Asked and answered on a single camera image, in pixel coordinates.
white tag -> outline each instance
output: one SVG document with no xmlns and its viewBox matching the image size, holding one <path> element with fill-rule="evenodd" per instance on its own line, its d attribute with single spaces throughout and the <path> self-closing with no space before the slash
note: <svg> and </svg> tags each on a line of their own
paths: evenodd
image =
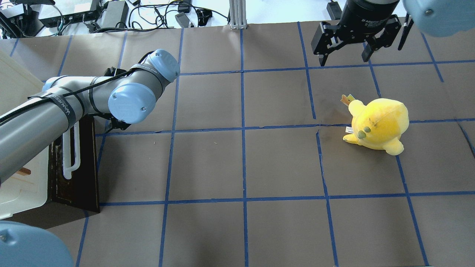
<svg viewBox="0 0 475 267">
<path fill-rule="evenodd" d="M 89 11 L 91 3 L 78 4 L 74 6 L 74 13 L 86 12 Z"/>
</svg>

yellow plush toy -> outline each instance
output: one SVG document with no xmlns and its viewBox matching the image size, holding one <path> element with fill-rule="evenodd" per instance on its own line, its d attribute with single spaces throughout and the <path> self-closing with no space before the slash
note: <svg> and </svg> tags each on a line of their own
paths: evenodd
<svg viewBox="0 0 475 267">
<path fill-rule="evenodd" d="M 409 127 L 406 106 L 396 100 L 379 98 L 364 105 L 352 95 L 342 95 L 341 100 L 353 115 L 353 133 L 343 140 L 371 149 L 386 150 L 390 155 L 399 155 L 404 146 L 399 141 L 401 134 Z"/>
</svg>

yellow toy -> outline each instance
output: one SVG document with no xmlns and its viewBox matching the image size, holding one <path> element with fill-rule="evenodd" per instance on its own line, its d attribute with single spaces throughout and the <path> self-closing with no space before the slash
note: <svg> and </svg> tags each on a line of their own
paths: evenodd
<svg viewBox="0 0 475 267">
<path fill-rule="evenodd" d="M 379 98 L 364 105 L 352 95 L 342 95 L 341 100 L 353 116 L 353 133 L 343 140 L 371 149 L 386 150 L 390 155 L 399 155 L 404 146 L 399 141 L 401 134 L 409 127 L 406 106 L 396 100 Z"/>
</svg>

plush toy eye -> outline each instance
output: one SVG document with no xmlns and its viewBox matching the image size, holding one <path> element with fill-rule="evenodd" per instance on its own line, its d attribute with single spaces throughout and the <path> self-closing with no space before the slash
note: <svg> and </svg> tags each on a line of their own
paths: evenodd
<svg viewBox="0 0 475 267">
<path fill-rule="evenodd" d="M 363 139 L 366 137 L 366 134 L 363 131 L 358 131 L 358 139 Z"/>
</svg>

gray robot arm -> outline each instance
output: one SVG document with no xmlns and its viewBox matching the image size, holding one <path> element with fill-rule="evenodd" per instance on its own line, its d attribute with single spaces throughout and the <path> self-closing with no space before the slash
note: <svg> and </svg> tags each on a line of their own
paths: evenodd
<svg viewBox="0 0 475 267">
<path fill-rule="evenodd" d="M 125 124 L 144 120 L 179 74 L 175 58 L 158 49 L 122 76 L 49 79 L 43 92 L 0 117 L 0 182 L 87 114 L 111 114 Z M 82 90 L 88 86 L 94 88 Z"/>
</svg>

